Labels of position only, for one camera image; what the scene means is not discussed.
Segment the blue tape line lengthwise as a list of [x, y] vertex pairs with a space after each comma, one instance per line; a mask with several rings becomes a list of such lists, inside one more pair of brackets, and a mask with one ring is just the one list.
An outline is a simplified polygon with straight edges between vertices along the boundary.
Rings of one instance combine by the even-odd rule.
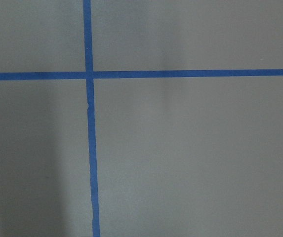
[[95, 133], [95, 101], [94, 101], [94, 70], [92, 47], [92, 23], [91, 1], [83, 1], [84, 19], [84, 48], [85, 48], [85, 80], [87, 95], [87, 121], [88, 121], [88, 145], [90, 165], [90, 193], [92, 204], [92, 232], [94, 237], [100, 236], [99, 199], [98, 199], [98, 175], [97, 175], [97, 151]]

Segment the blue tape line crosswise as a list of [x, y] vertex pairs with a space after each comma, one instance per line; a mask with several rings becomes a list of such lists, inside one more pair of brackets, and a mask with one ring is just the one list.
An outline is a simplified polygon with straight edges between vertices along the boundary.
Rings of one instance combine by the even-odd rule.
[[94, 79], [256, 77], [256, 76], [283, 76], [283, 69], [20, 72], [20, 73], [0, 73], [0, 80], [85, 79], [87, 76], [91, 76]]

